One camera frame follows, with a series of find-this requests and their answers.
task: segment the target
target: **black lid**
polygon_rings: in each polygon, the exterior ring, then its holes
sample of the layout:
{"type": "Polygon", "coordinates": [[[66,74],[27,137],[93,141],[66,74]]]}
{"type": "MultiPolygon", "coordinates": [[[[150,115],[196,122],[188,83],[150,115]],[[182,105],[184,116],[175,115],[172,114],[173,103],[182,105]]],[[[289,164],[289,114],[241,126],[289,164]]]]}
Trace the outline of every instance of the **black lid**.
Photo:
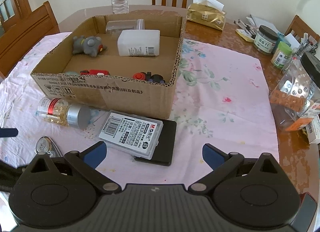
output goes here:
{"type": "Polygon", "coordinates": [[[306,52],[302,55],[301,64],[313,82],[320,88],[320,61],[310,52],[306,52]]]}
{"type": "Polygon", "coordinates": [[[259,27],[259,31],[262,33],[262,34],[265,34],[269,39],[272,39],[274,41],[277,41],[279,36],[277,35],[277,33],[275,33],[271,28],[268,28],[267,26],[265,25],[261,25],[259,27]]]}

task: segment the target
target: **gold tissue package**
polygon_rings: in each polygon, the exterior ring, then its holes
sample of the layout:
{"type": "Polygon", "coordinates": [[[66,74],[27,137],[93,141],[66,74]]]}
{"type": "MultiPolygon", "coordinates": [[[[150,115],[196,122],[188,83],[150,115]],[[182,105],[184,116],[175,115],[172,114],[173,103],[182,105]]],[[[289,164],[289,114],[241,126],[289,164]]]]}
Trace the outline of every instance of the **gold tissue package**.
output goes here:
{"type": "Polygon", "coordinates": [[[193,3],[188,8],[187,20],[223,31],[226,13],[213,7],[193,3]]]}

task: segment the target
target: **wooden table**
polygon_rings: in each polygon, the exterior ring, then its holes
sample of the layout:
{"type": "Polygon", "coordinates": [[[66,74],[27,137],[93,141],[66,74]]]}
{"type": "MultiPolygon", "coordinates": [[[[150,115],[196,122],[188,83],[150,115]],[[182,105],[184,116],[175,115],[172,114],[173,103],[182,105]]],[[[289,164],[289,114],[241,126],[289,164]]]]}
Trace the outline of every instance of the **wooden table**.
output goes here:
{"type": "MultiPolygon", "coordinates": [[[[186,16],[186,9],[151,5],[131,5],[129,10],[137,14],[163,14],[186,16]]],[[[111,14],[111,7],[96,7],[79,10],[59,24],[61,32],[73,31],[84,20],[96,15],[111,14]]],[[[225,47],[260,60],[262,69],[272,91],[282,77],[275,68],[270,55],[263,55],[236,34],[237,26],[226,23],[223,32],[194,23],[187,22],[184,37],[204,43],[225,47]]],[[[319,198],[319,153],[316,144],[308,143],[308,138],[301,132],[281,132],[277,129],[280,165],[299,193],[309,192],[318,201],[319,198]]],[[[309,228],[313,231],[316,215],[309,228]]]]}

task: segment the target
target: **gray toy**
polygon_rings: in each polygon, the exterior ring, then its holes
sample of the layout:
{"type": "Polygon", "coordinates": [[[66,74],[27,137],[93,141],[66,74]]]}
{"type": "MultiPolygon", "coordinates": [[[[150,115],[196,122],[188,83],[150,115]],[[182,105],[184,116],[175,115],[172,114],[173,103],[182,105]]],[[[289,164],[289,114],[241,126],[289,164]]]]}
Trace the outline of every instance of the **gray toy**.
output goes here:
{"type": "Polygon", "coordinates": [[[80,38],[73,38],[73,54],[84,53],[90,55],[92,57],[96,57],[99,52],[102,50],[106,50],[107,46],[103,45],[100,37],[88,37],[84,38],[81,36],[80,38]]]}

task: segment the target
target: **green cap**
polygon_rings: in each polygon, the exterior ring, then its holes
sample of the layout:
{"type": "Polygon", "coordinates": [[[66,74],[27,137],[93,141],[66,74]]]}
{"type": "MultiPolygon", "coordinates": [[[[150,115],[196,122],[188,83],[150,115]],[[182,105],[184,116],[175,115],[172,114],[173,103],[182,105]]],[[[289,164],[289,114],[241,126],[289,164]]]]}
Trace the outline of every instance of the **green cap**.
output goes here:
{"type": "Polygon", "coordinates": [[[280,51],[286,56],[290,56],[292,54],[292,49],[283,41],[279,42],[278,49],[280,49],[280,51]]]}

